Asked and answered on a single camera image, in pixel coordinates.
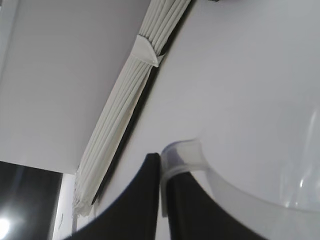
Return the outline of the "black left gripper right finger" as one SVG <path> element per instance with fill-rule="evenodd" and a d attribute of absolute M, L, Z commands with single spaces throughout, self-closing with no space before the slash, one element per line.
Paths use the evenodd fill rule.
<path fill-rule="evenodd" d="M 250 239 L 250 231 L 217 205 L 189 172 L 168 181 L 166 202 L 172 240 Z"/>

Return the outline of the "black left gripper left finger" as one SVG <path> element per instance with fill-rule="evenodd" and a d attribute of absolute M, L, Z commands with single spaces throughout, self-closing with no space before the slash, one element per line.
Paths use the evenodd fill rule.
<path fill-rule="evenodd" d="M 68 240 L 154 240 L 160 195 L 160 155 L 146 155 L 119 197 Z"/>

